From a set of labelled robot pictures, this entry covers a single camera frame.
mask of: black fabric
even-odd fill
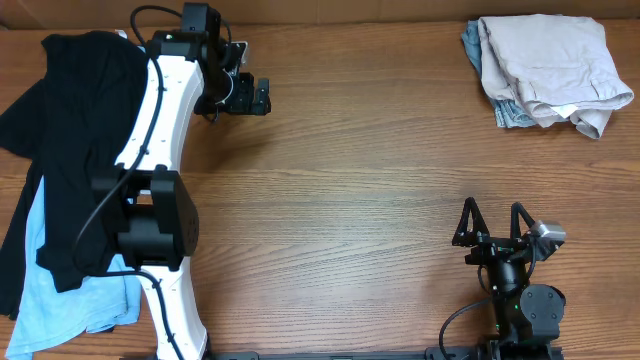
[[[46,238],[36,262],[51,271],[58,292],[82,284],[71,247],[96,206],[90,179],[112,166],[122,151],[146,89],[145,54],[116,34],[51,35],[42,46],[47,53],[45,77],[0,116],[0,146],[33,159],[0,249],[3,314],[15,313],[19,304],[26,215],[40,174],[46,177]],[[106,240],[98,219],[78,247],[83,267],[107,270],[113,251]]]

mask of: wooden table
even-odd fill
[[[640,89],[640,21],[603,24],[620,77]],[[192,272],[216,350],[436,345],[443,321],[483,297],[466,251],[450,243],[475,196],[495,235],[507,235],[514,201],[568,231],[534,275],[568,298],[557,342],[567,359],[638,357],[640,102],[614,112],[599,141],[570,124],[499,129],[463,29],[234,28],[251,44],[250,70],[271,79],[273,112],[191,120],[183,178],[201,224]],[[0,32],[0,110],[44,74],[48,33]],[[0,233],[28,165],[0,152]],[[492,331],[490,314],[460,317],[446,344]],[[12,327],[0,319],[0,348]],[[117,359],[153,353],[155,339],[144,306],[134,326],[36,358]]]

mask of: pile of cloth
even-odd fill
[[[502,128],[571,121],[599,139],[633,100],[616,71],[604,27],[588,17],[481,17],[462,34],[465,51]]]
[[[6,357],[62,344],[83,332],[135,323],[134,277],[85,277],[73,262],[80,228],[96,207],[90,181],[113,166],[135,125],[147,57],[108,32],[51,35],[47,72],[0,115],[0,147],[32,160],[0,249],[0,314],[16,320]],[[127,270],[101,222],[77,247],[92,273]]]

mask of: light blue fabric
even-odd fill
[[[44,244],[44,181],[27,217],[26,275],[20,313],[7,348],[10,360],[31,360],[36,351],[71,340],[85,330],[101,332],[114,325],[138,321],[140,281],[135,276],[85,278],[82,287],[57,293],[51,273],[36,264],[36,250]],[[116,255],[109,271],[130,270]]]
[[[482,49],[480,48],[480,36],[478,35],[478,21],[473,20],[467,23],[467,29],[462,33],[462,43],[467,57],[473,67],[482,76]],[[529,127],[536,123],[527,115],[524,110],[516,105],[513,100],[495,100],[489,98],[496,116],[496,123],[502,128]]]

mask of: light blue cloth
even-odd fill
[[[480,36],[478,35],[478,21],[473,20],[467,23],[467,29],[462,33],[462,43],[464,50],[476,68],[478,75],[482,77],[482,49],[480,48]],[[524,110],[516,105],[513,100],[495,100],[489,98],[496,116],[496,123],[502,128],[529,127],[536,125]]]
[[[138,321],[140,281],[135,276],[85,278],[80,289],[57,293],[51,273],[36,264],[44,244],[44,181],[27,217],[26,275],[20,312],[7,348],[11,360],[31,360],[36,351],[73,339],[85,330],[101,332]],[[130,270],[116,255],[109,271]]]

